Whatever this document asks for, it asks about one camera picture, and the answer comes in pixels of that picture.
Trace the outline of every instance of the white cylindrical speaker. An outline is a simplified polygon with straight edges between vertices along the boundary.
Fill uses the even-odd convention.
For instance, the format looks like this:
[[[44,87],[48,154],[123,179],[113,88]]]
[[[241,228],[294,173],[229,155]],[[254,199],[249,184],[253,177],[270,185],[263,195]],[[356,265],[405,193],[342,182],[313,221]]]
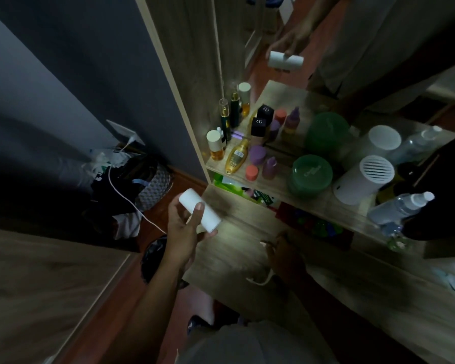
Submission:
[[[335,181],[332,189],[337,199],[352,206],[389,183],[393,177],[391,162],[380,156],[367,156]]]
[[[376,125],[360,138],[352,150],[342,159],[342,167],[345,171],[366,156],[375,155],[385,157],[390,151],[398,148],[401,144],[400,134],[386,125]]]
[[[283,52],[271,51],[268,58],[268,66],[281,70],[298,70],[303,65],[303,57],[292,55],[286,56]]]
[[[207,204],[194,189],[187,189],[182,193],[179,202],[189,211],[190,214],[194,212],[194,207],[197,203],[204,203],[204,215],[200,224],[207,232],[213,232],[214,229],[221,223],[220,217],[214,210]]]

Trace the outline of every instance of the black bottle cap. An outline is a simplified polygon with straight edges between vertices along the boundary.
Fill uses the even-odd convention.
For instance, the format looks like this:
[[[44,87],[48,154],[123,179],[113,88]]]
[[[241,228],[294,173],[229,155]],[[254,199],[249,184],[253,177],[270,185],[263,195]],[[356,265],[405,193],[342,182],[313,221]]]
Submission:
[[[275,110],[272,109],[270,106],[267,105],[262,105],[258,109],[257,117],[260,119],[266,119],[267,124],[266,126],[269,126],[271,122],[273,121],[273,115],[275,114]]]
[[[264,137],[266,134],[267,119],[253,117],[251,123],[251,135],[255,137]]]

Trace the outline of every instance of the green container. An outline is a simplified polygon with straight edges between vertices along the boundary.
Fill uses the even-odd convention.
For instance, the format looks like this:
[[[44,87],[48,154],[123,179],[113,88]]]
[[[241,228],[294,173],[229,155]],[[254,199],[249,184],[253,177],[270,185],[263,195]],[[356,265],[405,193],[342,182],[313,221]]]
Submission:
[[[322,157],[308,154],[293,163],[288,190],[300,197],[313,197],[332,182],[332,167]]]
[[[349,132],[347,121],[335,112],[322,112],[315,115],[305,137],[305,148],[323,156],[333,151]]]

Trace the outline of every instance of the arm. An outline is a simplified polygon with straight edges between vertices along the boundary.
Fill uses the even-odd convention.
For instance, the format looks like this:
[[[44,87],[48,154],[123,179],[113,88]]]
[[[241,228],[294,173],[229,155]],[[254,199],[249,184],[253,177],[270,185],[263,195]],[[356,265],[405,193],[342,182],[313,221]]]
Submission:
[[[455,22],[382,78],[339,100],[332,108],[349,123],[366,107],[455,65]]]
[[[286,55],[298,55],[310,42],[310,36],[325,19],[339,0],[315,0],[307,16],[285,36],[274,42],[266,51],[266,59],[272,50],[284,51]]]
[[[196,205],[191,220],[185,224],[177,210],[179,196],[169,204],[168,239],[162,262],[101,364],[155,364],[174,308],[179,279],[193,259],[196,244],[217,233],[196,233],[204,214],[203,203]]]
[[[306,272],[286,234],[279,235],[277,242],[276,250],[266,246],[271,267],[300,299],[338,361],[424,362],[322,288]]]

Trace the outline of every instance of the power cord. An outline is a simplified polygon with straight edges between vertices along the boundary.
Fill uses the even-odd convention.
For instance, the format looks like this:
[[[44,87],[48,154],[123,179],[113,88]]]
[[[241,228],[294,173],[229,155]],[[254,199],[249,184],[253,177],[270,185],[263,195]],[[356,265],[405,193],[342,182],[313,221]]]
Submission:
[[[125,149],[127,146],[129,146],[131,143],[133,143],[134,141],[136,140],[135,136],[131,136],[130,139],[128,140],[128,143],[126,146],[124,146],[120,152],[123,151],[123,149]],[[109,176],[109,174],[111,173],[111,166],[108,167],[108,180],[109,180],[109,184],[111,185],[111,187],[115,190],[115,192],[118,193],[118,195],[120,195],[123,199],[126,199],[133,207],[134,209],[137,210],[138,213],[140,213],[142,215],[142,217],[147,220],[148,222],[150,222],[153,226],[155,226],[156,228],[158,228],[161,232],[163,232],[164,234],[166,234],[166,232],[164,230],[162,230],[160,227],[158,227],[157,225],[155,225],[151,220],[149,220],[148,218],[145,217],[145,215],[143,214],[143,212],[141,212],[138,208],[136,208],[136,206],[134,205],[134,203],[129,200],[126,196],[124,196],[123,194],[121,194],[116,188],[115,186],[113,185],[113,183],[111,182],[111,177]]]

